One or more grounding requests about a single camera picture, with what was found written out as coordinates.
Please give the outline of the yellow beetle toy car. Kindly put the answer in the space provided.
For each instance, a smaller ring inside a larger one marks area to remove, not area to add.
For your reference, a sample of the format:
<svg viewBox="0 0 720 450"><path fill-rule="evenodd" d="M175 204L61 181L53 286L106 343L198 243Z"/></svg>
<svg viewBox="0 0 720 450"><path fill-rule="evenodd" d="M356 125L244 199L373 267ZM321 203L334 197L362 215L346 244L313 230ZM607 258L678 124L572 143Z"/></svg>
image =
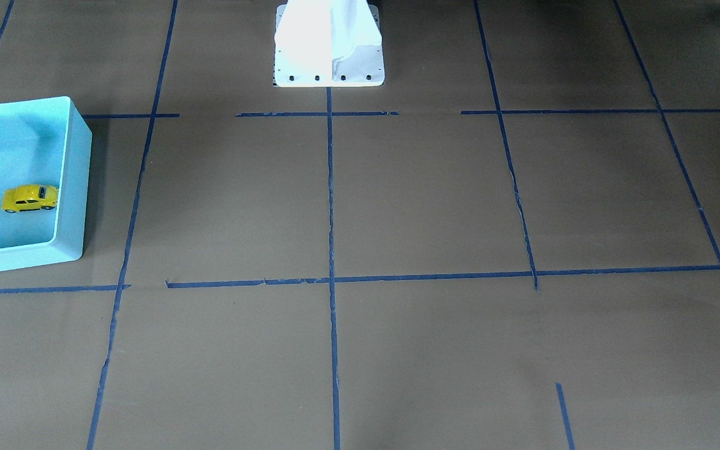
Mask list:
<svg viewBox="0 0 720 450"><path fill-rule="evenodd" d="M50 211L57 208L58 194L58 187L45 184L24 184L5 190L0 208L9 214Z"/></svg>

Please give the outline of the teal plastic bin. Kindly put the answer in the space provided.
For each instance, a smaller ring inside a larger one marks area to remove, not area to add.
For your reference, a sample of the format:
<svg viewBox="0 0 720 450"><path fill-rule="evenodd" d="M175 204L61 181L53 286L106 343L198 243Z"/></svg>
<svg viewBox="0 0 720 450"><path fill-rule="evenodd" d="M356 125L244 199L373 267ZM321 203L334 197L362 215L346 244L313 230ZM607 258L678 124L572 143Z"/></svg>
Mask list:
<svg viewBox="0 0 720 450"><path fill-rule="evenodd" d="M91 146L70 97L0 104L0 271L80 259Z"/></svg>

